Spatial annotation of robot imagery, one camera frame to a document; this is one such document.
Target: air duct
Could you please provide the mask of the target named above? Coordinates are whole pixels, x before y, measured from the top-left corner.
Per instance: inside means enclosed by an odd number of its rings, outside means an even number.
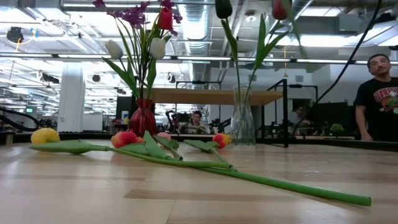
[[[201,4],[179,4],[178,9],[183,17],[182,32],[184,39],[205,39],[209,31],[210,6]],[[208,55],[209,47],[208,43],[186,42],[185,49],[188,55],[206,56]],[[192,68],[190,69],[190,78],[192,81],[208,81],[205,80],[205,77],[208,77],[205,75],[205,72],[209,71],[210,70],[206,69],[206,64],[204,63],[192,63]]]

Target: graphic t-shirt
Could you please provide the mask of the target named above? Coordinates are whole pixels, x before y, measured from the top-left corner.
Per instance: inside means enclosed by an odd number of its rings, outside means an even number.
[[[398,78],[376,79],[358,88],[355,105],[365,106],[369,134],[376,141],[398,141]]]

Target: pillar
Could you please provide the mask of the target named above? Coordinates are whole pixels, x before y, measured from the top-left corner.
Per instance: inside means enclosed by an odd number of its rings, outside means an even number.
[[[63,63],[57,131],[83,131],[85,83],[82,63]]]

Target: person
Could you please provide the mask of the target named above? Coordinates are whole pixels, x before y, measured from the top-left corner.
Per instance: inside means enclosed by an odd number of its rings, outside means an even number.
[[[201,125],[200,120],[201,120],[201,112],[194,111],[191,119],[188,122],[187,133],[190,134],[205,133],[206,129]]]
[[[390,76],[390,59],[384,54],[371,56],[368,69],[374,77],[359,86],[354,102],[361,139],[397,141],[398,78]]]
[[[293,132],[294,127],[296,124],[301,121],[301,119],[304,116],[304,106],[297,105],[293,108],[293,110],[288,114],[288,119],[289,119],[289,131]],[[307,124],[309,123],[308,120],[303,120],[302,124]]]

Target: wooden table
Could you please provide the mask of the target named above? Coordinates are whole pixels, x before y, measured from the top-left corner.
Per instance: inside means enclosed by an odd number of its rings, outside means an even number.
[[[110,144],[109,141],[92,141]],[[182,145],[187,161],[217,161]],[[398,223],[398,154],[299,145],[224,150],[243,172],[368,195],[361,207],[112,152],[0,147],[0,223]]]
[[[251,105],[267,105],[281,97],[281,91],[252,91]],[[152,101],[154,103],[234,105],[234,95],[232,90],[154,88],[152,90]]]

